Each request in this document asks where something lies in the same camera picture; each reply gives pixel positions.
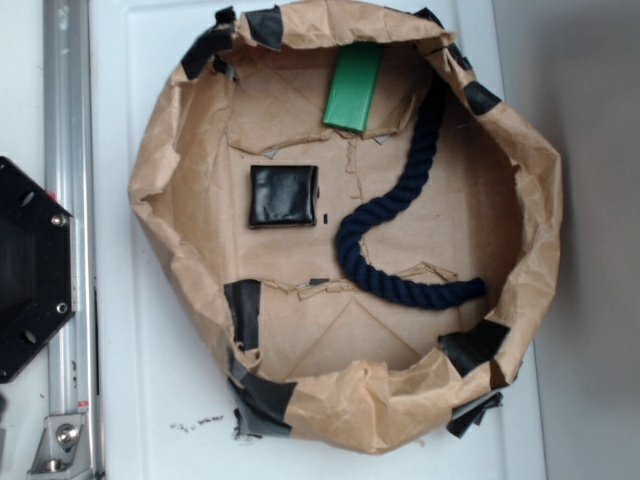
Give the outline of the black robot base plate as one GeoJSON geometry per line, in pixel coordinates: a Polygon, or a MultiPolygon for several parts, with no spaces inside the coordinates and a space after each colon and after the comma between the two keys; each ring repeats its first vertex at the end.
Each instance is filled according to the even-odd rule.
{"type": "Polygon", "coordinates": [[[73,216],[1,159],[1,382],[12,382],[73,315],[73,216]]]}

